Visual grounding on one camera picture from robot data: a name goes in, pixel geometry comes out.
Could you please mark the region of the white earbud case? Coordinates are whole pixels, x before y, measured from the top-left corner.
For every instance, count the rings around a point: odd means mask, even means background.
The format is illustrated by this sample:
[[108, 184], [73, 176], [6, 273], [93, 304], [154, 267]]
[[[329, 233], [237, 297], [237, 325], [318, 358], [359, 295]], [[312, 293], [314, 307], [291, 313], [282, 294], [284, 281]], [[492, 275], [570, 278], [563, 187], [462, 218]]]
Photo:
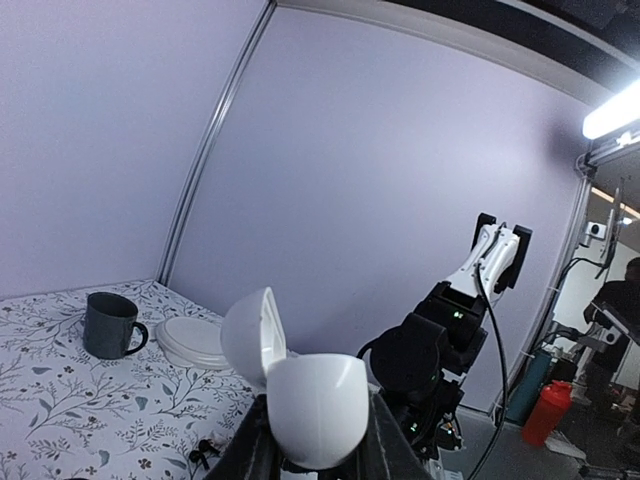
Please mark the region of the white earbud case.
[[266, 395], [270, 430], [289, 461], [327, 470], [356, 450], [369, 422], [363, 360], [335, 353], [289, 355], [269, 287], [230, 307], [220, 342], [231, 368]]

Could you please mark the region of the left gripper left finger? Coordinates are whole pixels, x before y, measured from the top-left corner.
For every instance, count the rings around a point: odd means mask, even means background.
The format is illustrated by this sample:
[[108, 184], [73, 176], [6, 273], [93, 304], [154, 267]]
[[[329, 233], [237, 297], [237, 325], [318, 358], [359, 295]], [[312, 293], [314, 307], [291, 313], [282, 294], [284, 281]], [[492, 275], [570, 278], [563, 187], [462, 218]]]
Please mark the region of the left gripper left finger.
[[266, 395], [258, 395], [205, 480], [280, 478], [280, 450], [269, 426]]

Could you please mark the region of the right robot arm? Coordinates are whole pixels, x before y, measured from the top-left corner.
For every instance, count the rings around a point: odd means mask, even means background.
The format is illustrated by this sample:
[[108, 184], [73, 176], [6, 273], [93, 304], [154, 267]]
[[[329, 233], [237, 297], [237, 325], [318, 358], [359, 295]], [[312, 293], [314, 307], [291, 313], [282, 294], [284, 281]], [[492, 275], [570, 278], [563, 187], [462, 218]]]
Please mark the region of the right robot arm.
[[480, 214], [462, 266], [438, 282], [401, 324], [358, 351], [358, 358], [369, 360], [382, 398], [421, 460], [461, 446], [452, 432], [440, 442], [439, 431], [455, 416], [463, 379], [487, 338], [485, 316], [514, 288], [531, 236], [528, 228], [510, 228]]

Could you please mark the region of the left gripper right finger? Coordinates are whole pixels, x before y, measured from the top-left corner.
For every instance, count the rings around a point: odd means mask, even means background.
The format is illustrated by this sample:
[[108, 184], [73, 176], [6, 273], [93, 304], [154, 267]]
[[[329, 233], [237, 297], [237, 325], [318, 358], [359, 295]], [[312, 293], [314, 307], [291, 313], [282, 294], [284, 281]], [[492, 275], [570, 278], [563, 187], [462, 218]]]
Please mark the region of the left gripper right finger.
[[368, 426], [357, 448], [357, 478], [432, 479], [379, 393], [369, 393]]

